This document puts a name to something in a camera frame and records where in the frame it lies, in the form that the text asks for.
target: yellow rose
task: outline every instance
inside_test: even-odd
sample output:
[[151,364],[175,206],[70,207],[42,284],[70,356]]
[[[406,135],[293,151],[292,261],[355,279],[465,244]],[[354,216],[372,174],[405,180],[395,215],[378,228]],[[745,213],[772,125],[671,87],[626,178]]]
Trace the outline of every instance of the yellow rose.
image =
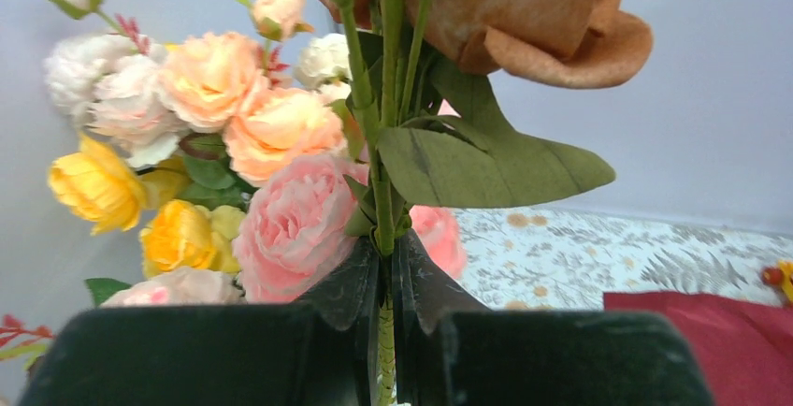
[[107,144],[79,136],[79,152],[55,160],[48,185],[59,202],[94,222],[92,235],[137,225],[147,204],[135,173]]
[[229,206],[209,211],[184,200],[165,203],[140,231],[143,275],[151,278],[179,267],[239,272],[231,240],[244,217],[244,212]]
[[149,193],[150,208],[159,209],[174,199],[190,183],[187,169],[181,157],[174,156],[161,161],[157,167],[140,179]]

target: red cloth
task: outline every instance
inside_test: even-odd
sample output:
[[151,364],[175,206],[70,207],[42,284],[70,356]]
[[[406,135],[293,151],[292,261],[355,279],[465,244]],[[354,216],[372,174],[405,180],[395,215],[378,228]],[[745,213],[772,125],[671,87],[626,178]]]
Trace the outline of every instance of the red cloth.
[[658,312],[672,321],[717,405],[793,405],[793,309],[679,292],[605,293],[603,305]]

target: patterned tablecloth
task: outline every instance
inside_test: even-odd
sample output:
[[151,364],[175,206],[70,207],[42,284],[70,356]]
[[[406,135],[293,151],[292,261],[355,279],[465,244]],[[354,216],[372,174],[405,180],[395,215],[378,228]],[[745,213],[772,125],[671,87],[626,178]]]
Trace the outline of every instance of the patterned tablecloth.
[[760,271],[793,239],[559,210],[460,210],[461,284],[499,308],[600,309],[603,292],[673,290],[781,305]]

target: brown rose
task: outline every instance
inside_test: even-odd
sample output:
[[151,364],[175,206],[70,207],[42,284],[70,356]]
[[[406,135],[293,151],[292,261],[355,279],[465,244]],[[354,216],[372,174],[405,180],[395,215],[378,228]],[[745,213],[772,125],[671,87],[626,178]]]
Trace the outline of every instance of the brown rose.
[[[338,21],[338,9],[322,1]],[[369,0],[356,18],[369,23]],[[619,10],[622,0],[434,0],[425,39],[474,74],[505,69],[565,88],[607,88],[630,80],[653,47],[650,27]],[[412,22],[418,0],[407,0]]]

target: gray wall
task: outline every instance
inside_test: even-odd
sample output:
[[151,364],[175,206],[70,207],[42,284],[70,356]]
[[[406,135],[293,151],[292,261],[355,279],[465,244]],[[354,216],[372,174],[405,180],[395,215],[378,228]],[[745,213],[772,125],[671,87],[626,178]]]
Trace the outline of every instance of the gray wall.
[[[162,40],[206,31],[252,34],[231,0],[109,0]],[[793,15],[789,0],[625,0],[649,21],[656,50],[630,84],[569,92],[496,74],[497,96],[522,131],[602,154],[612,185],[559,207],[760,231],[793,230]],[[310,0],[307,18],[330,30]],[[101,23],[72,22],[40,0],[0,0],[0,314],[57,328],[89,306],[80,281],[140,278],[135,233],[90,238],[91,226],[58,205],[50,162],[76,149],[43,91],[41,62],[53,44]],[[284,53],[294,61],[306,37]],[[0,363],[0,393],[22,382]]]

